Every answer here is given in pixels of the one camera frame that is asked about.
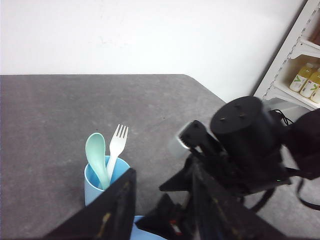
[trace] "juice bottle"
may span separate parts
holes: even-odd
[[[310,98],[317,87],[320,85],[320,68],[306,81],[305,85],[302,87],[300,94],[306,98]]]
[[[320,103],[320,85],[316,88],[316,90],[312,93],[310,99],[315,103]]]
[[[289,88],[292,91],[299,92],[302,88],[302,86],[305,84],[307,79],[311,76],[312,74],[312,68],[313,68],[312,63],[307,63],[305,66],[303,66],[298,74],[295,76],[293,79],[292,83],[290,84]]]

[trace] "bottle label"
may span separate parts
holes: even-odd
[[[317,87],[317,89],[312,93],[312,96],[310,97],[312,101],[315,103],[320,103],[320,85]]]
[[[307,80],[306,77],[303,77],[303,76],[300,76],[297,74],[295,76],[295,78],[293,79],[289,88],[292,91],[299,92],[301,90],[302,86],[305,84],[306,80]]]
[[[306,98],[310,98],[318,86],[319,84],[311,80],[308,80],[306,84],[303,86],[302,90],[300,91],[300,94]]]

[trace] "white wall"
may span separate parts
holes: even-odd
[[[303,0],[1,0],[1,74],[187,74],[248,95]]]

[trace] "shelf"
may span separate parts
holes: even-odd
[[[305,107],[309,110],[320,108],[320,103],[315,103],[310,99],[303,97],[299,92],[292,91],[284,82],[275,81],[273,84],[275,89],[271,90],[268,98],[279,98]]]
[[[320,58],[320,46],[300,37],[288,58],[295,59],[300,55]]]

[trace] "spoon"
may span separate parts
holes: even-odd
[[[85,155],[103,190],[110,185],[106,171],[105,153],[106,142],[104,136],[99,132],[91,134],[85,143]]]

